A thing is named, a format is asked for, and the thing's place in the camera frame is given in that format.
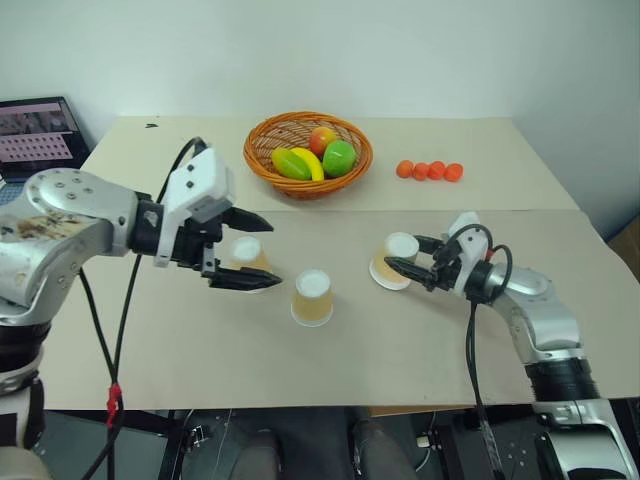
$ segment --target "laptop screen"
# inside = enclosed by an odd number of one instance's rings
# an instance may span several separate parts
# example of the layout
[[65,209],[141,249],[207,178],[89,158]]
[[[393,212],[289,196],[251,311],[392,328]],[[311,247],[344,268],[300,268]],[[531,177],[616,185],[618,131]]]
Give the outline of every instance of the laptop screen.
[[26,180],[47,168],[80,168],[88,156],[64,98],[0,102],[0,174],[6,180]]

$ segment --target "plastic fruit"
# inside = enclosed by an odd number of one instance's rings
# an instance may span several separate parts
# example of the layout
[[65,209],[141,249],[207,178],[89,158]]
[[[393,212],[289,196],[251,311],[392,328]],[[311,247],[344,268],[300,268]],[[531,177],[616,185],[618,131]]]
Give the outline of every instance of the plastic fruit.
[[459,163],[452,163],[447,166],[444,171],[444,179],[448,182],[457,182],[462,178],[462,174],[464,173],[464,168]]
[[322,157],[322,168],[332,177],[349,173],[356,163],[356,151],[350,143],[336,140],[331,143]]
[[311,180],[314,182],[319,182],[320,180],[324,180],[324,170],[322,170],[322,164],[318,157],[316,157],[312,151],[307,150],[306,148],[296,147],[291,149],[292,153],[298,155],[304,163],[307,164],[309,170],[311,171]]
[[283,177],[311,180],[311,171],[304,160],[286,148],[278,147],[271,152],[271,161]]
[[431,168],[426,163],[416,163],[416,166],[413,168],[413,178],[422,182],[425,178],[427,178],[430,170]]
[[431,180],[440,180],[444,175],[444,163],[433,162],[429,167],[429,178]]
[[396,175],[400,178],[409,178],[413,173],[413,162],[411,160],[403,160],[396,167]]
[[309,137],[309,150],[318,158],[322,158],[327,147],[336,140],[338,140],[338,135],[329,127],[316,127]]

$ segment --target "paper cup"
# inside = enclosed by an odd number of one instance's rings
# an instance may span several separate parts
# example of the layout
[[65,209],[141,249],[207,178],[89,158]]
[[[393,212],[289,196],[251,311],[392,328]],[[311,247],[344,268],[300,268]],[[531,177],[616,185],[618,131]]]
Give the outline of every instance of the paper cup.
[[262,244],[256,237],[240,237],[231,245],[231,268],[239,270],[242,267],[273,272]]
[[387,265],[384,257],[400,257],[413,262],[418,255],[419,248],[418,241],[413,235],[404,232],[392,233],[385,239],[378,254],[369,263],[369,273],[378,284],[389,290],[407,288],[411,280]]
[[333,315],[333,294],[329,275],[322,270],[305,270],[296,279],[291,315],[305,327],[319,327]]

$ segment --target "orange woven basket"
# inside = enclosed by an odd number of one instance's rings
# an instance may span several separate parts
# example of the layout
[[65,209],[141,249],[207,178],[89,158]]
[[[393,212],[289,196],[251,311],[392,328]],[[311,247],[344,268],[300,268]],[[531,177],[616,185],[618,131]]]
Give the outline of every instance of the orange woven basket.
[[[356,164],[349,173],[323,181],[294,180],[280,175],[271,162],[276,147],[309,147],[311,131],[319,126],[331,128],[338,137],[356,150]],[[282,193],[300,200],[319,198],[355,182],[369,169],[373,149],[367,137],[357,127],[344,120],[315,112],[283,113],[266,119],[251,130],[244,142],[244,158],[254,173]]]

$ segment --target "orange ball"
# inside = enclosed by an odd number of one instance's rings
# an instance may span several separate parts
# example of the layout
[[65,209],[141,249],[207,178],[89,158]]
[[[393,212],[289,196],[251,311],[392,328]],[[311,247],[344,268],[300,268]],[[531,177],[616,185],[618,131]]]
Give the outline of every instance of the orange ball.
[[426,163],[416,163],[416,166],[413,168],[413,178],[419,181],[424,181],[425,178],[429,175],[430,167]]
[[411,160],[403,160],[396,167],[396,175],[400,178],[409,178],[413,172],[413,162]]
[[452,163],[447,166],[444,171],[444,179],[448,182],[457,182],[462,178],[462,174],[464,173],[464,168],[459,163]]
[[431,164],[431,168],[429,168],[429,178],[431,180],[440,180],[444,175],[444,163],[442,162],[433,162]]

